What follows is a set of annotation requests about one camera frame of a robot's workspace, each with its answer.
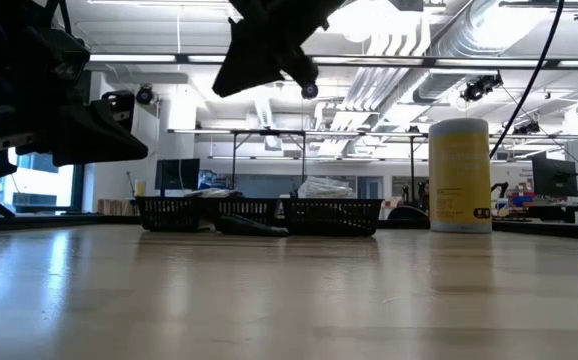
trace table surface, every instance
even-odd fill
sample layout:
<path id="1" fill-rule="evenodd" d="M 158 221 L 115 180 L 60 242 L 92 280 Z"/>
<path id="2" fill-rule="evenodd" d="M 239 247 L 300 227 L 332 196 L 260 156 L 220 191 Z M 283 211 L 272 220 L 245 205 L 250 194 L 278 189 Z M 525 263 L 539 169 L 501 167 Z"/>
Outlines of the table surface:
<path id="1" fill-rule="evenodd" d="M 0 234 L 0 359 L 578 359 L 578 240 Z"/>

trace yellow container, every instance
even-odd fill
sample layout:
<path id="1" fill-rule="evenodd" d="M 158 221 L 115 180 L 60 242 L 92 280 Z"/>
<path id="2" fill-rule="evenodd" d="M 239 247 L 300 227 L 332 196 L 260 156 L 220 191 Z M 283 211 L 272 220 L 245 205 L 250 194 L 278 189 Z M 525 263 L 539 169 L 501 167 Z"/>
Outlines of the yellow container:
<path id="1" fill-rule="evenodd" d="M 491 232 L 489 124 L 454 119 L 429 129 L 431 230 Z"/>

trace window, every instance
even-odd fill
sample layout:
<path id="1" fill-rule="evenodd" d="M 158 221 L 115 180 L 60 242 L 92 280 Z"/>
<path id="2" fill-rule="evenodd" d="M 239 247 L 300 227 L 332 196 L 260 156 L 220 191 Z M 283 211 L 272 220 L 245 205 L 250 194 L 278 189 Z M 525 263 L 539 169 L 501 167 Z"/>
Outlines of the window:
<path id="1" fill-rule="evenodd" d="M 74 203 L 74 190 L 82 182 L 77 181 L 74 166 L 55 167 L 51 154 L 28 154 L 17 156 L 9 150 L 9 161 L 18 165 L 14 174 L 0 178 L 0 203 L 16 207 L 73 207 L 80 210 L 79 200 Z"/>

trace ceiling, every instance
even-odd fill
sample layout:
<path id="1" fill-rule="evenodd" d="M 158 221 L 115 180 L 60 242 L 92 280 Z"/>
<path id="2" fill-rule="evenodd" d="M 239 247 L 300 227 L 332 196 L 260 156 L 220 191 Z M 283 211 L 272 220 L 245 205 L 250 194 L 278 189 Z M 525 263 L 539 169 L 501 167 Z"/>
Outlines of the ceiling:
<path id="1" fill-rule="evenodd" d="M 467 1 L 444 2 L 447 5 L 444 12 L 429 15 L 432 36 Z M 224 54 L 230 42 L 227 17 L 235 14 L 233 10 L 224 9 L 196 8 L 191 11 L 178 7 L 91 4 L 86 0 L 68 0 L 67 3 L 75 35 L 83 38 L 87 45 L 98 53 Z M 535 29 L 501 55 L 537 58 L 551 26 L 552 14 L 553 12 L 545 16 Z M 577 12 L 572 11 L 564 13 L 551 47 L 551 56 L 578 57 L 578 21 L 574 20 L 576 14 Z M 505 32 L 507 29 L 500 28 L 500 31 Z M 356 43 L 347 40 L 341 33 L 318 31 L 307 40 L 303 48 L 308 54 L 366 54 L 370 45 L 370 40 Z M 113 70 L 115 72 L 110 72 L 112 81 L 115 74 L 187 74 L 205 101 L 206 108 L 210 110 L 199 113 L 199 120 L 205 127 L 211 126 L 215 120 L 220 120 L 221 124 L 229 119 L 242 120 L 248 113 L 255 112 L 254 99 L 258 94 L 255 89 L 226 99 L 221 99 L 212 92 L 211 86 L 218 71 L 216 66 L 129 65 L 116 66 Z M 344 98 L 354 83 L 357 72 L 358 69 L 350 67 L 321 68 L 318 80 L 321 94 L 318 101 L 303 100 L 297 85 L 289 81 L 283 82 L 281 89 L 276 88 L 277 91 L 269 95 L 271 110 L 274 113 L 313 115 L 319 101 Z M 531 74 L 528 71 L 502 71 L 501 75 L 511 96 L 518 99 Z M 544 121 L 558 123 L 563 117 L 559 110 L 572 103 L 558 102 L 558 99 L 572 94 L 578 94 L 578 72 L 543 71 L 524 110 L 547 109 L 545 113 L 541 112 Z M 439 121 L 467 114 L 482 117 L 493 124 L 502 124 L 509 119 L 514 107 L 515 103 L 510 99 L 510 95 L 499 89 L 466 110 L 453 106 L 448 101 L 439 101 L 425 111 L 424 115 Z"/>

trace black monitor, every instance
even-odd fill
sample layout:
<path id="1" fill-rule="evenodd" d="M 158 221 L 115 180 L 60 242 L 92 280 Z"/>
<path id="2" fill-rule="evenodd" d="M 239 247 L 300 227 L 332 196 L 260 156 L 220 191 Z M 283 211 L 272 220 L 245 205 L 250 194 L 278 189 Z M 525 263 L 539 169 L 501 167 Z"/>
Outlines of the black monitor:
<path id="1" fill-rule="evenodd" d="M 531 159 L 536 195 L 578 196 L 576 163 L 538 156 Z"/>
<path id="2" fill-rule="evenodd" d="M 200 159 L 158 160 L 156 190 L 198 190 Z"/>

